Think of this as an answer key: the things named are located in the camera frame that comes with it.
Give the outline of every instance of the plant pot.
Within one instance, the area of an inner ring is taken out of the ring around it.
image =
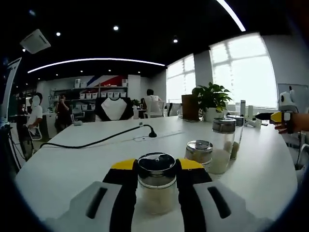
[[[217,112],[216,108],[207,108],[204,114],[204,121],[212,122],[216,117],[223,117],[223,112]]]

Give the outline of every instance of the glass jar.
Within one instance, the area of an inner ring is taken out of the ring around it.
[[[138,180],[142,203],[150,214],[165,214],[177,202],[176,160],[173,156],[154,152],[138,160]]]
[[[237,153],[239,151],[241,137],[242,137],[242,131],[243,131],[243,124],[244,124],[244,117],[237,116],[237,115],[228,115],[228,118],[232,118],[236,120],[236,128],[235,128],[235,137],[231,152],[231,160],[235,160],[237,157]]]
[[[193,140],[187,143],[185,157],[202,165],[211,162],[212,143],[204,140]]]
[[[222,174],[227,170],[230,160],[236,120],[232,118],[214,118],[212,123],[212,161],[208,172]]]

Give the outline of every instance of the window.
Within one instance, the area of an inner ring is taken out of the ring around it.
[[[277,88],[262,37],[247,34],[211,46],[213,82],[231,91],[230,104],[277,109]]]
[[[166,101],[181,103],[182,95],[191,94],[196,87],[193,54],[168,66],[166,77]]]

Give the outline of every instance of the green leaves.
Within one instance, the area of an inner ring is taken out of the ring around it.
[[[216,108],[221,112],[226,109],[226,103],[232,100],[228,96],[228,89],[224,86],[212,84],[209,82],[209,87],[199,86],[192,90],[192,94],[197,97],[199,108],[201,111],[206,111],[207,108]]]

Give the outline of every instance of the potted plant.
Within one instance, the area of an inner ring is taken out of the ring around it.
[[[140,101],[137,100],[137,99],[133,99],[133,100],[131,100],[131,102],[132,102],[133,106],[140,106]]]
[[[199,105],[199,116],[205,121],[210,121],[215,117],[223,117],[223,110],[226,109],[226,102],[232,100],[228,96],[228,89],[223,86],[212,84],[209,87],[199,86],[192,90],[192,94],[197,97]]]

